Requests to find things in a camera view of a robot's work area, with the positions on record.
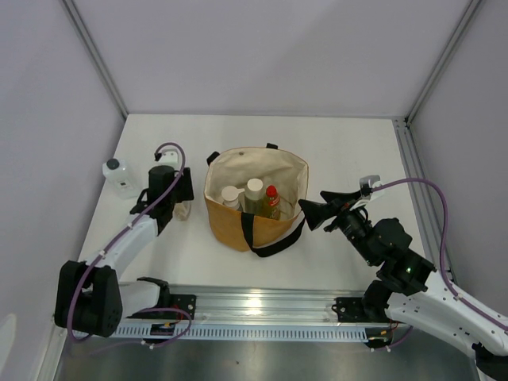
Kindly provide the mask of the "black mounting plate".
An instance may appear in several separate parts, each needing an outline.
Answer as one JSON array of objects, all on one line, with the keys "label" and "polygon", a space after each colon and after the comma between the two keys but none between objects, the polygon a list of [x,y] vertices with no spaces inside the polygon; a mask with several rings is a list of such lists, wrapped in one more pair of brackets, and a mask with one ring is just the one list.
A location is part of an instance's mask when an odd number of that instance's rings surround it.
[{"label": "black mounting plate", "polygon": [[331,310],[337,315],[337,320],[344,323],[374,323],[383,322],[382,318],[369,314],[362,303],[361,297],[337,297]]},{"label": "black mounting plate", "polygon": [[[155,305],[156,309],[173,308],[183,310],[194,318],[196,310],[196,296],[193,294],[170,294],[161,298]],[[150,313],[151,319],[170,319],[170,320],[187,320],[187,317],[181,312],[175,311],[156,311]]]}]

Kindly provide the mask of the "clear square bottle grey cap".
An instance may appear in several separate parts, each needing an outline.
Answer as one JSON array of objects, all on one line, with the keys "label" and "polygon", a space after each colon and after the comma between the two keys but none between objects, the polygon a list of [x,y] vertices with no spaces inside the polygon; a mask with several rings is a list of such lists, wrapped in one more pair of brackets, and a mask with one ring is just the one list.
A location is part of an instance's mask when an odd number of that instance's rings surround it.
[{"label": "clear square bottle grey cap", "polygon": [[102,165],[102,174],[121,199],[137,198],[140,187],[132,168],[124,159],[111,158]]}]

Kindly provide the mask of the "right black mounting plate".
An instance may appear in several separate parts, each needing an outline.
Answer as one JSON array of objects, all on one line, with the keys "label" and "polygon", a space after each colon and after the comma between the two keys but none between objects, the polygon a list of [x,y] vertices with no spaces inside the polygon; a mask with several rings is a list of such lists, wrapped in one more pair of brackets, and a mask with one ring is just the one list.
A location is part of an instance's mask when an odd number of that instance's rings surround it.
[{"label": "right black mounting plate", "polygon": [[344,323],[374,323],[383,322],[382,318],[369,314],[362,303],[361,297],[337,297],[331,310],[337,315],[337,320]]}]

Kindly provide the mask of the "clear amber soap bottle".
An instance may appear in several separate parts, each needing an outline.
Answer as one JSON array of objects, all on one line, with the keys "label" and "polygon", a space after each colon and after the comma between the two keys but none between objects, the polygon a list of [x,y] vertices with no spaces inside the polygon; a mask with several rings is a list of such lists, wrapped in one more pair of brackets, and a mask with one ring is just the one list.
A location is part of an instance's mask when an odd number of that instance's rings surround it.
[{"label": "clear amber soap bottle", "polygon": [[173,217],[179,221],[186,221],[191,214],[191,202],[184,201],[175,204]]}]

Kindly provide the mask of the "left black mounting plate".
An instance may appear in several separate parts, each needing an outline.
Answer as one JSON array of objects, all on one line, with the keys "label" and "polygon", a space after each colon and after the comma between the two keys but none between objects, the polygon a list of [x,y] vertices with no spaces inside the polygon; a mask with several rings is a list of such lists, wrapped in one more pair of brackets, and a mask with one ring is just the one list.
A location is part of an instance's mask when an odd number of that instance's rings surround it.
[{"label": "left black mounting plate", "polygon": [[[170,294],[161,298],[155,305],[156,309],[173,308],[183,310],[194,318],[196,310],[196,296],[193,294]],[[187,320],[187,317],[181,312],[175,311],[156,311],[150,313],[151,319],[170,319],[170,320]]]}]

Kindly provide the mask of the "grey pump bottle beige cap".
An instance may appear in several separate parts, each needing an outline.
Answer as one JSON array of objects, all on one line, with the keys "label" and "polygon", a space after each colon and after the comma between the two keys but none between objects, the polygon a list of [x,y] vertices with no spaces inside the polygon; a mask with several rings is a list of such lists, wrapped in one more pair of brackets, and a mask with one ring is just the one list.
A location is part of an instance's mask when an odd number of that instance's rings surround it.
[{"label": "grey pump bottle beige cap", "polygon": [[243,188],[235,186],[226,186],[221,191],[223,205],[232,210],[242,211],[243,207],[240,202],[240,196],[244,193]]}]

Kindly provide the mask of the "yellow dish soap red cap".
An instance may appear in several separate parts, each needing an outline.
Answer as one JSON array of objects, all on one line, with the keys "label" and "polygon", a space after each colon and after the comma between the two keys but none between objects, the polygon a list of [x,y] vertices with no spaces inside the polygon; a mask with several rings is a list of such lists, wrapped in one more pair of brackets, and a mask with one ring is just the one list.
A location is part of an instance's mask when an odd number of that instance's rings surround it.
[{"label": "yellow dish soap red cap", "polygon": [[274,185],[269,185],[265,191],[263,212],[266,218],[280,219],[280,197]]}]

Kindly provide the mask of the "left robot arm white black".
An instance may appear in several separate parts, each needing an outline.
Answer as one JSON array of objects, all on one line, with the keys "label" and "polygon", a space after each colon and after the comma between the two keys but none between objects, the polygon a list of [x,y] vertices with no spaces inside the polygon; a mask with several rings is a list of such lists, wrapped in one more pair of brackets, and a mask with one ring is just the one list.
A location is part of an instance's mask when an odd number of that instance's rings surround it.
[{"label": "left robot arm white black", "polygon": [[110,337],[126,318],[190,320],[168,282],[142,276],[119,279],[138,254],[164,231],[178,204],[194,200],[191,170],[152,167],[148,186],[129,211],[125,226],[105,248],[84,261],[67,261],[59,273],[54,322],[86,336]]}]

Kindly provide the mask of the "right aluminium frame rail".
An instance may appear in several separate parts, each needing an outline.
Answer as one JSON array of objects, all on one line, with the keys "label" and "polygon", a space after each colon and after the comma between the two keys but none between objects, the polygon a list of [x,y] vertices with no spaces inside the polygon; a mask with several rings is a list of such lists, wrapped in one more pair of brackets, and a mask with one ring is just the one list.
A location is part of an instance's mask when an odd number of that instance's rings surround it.
[{"label": "right aluminium frame rail", "polygon": [[[425,179],[424,168],[418,154],[412,131],[403,117],[392,120],[398,142],[402,165],[407,178]],[[441,200],[437,192],[425,183],[408,183],[412,203],[416,213],[425,255],[440,267],[440,247],[442,222]]]}]

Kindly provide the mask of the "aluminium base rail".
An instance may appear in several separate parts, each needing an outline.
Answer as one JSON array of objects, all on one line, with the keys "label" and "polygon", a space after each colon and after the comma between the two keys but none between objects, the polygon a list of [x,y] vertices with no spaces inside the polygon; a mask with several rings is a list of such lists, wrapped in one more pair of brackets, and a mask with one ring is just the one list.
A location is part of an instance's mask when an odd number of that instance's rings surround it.
[{"label": "aluminium base rail", "polygon": [[361,297],[363,290],[289,290],[255,287],[170,285],[173,294],[196,296],[194,323],[209,325],[335,326],[337,297]]}]

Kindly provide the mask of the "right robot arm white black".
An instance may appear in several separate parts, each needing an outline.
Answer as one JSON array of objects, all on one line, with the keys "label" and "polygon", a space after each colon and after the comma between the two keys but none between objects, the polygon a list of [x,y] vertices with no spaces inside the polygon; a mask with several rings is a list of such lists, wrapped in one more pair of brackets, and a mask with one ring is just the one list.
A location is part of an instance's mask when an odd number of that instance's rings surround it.
[{"label": "right robot arm white black", "polygon": [[340,230],[366,263],[378,269],[361,302],[367,319],[411,325],[459,349],[490,378],[507,378],[505,316],[455,287],[410,249],[412,238],[397,218],[372,223],[359,192],[323,191],[321,196],[323,203],[298,202],[310,229],[327,221],[326,232]]}]

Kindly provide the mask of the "olive bottle white cap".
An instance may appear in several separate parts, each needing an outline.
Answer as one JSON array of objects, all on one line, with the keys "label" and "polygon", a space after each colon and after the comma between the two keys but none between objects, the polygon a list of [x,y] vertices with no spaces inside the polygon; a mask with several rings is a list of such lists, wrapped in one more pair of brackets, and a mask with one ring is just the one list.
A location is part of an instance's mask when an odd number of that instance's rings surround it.
[{"label": "olive bottle white cap", "polygon": [[244,211],[249,214],[260,215],[264,198],[264,183],[261,179],[253,178],[247,181],[244,189]]}]

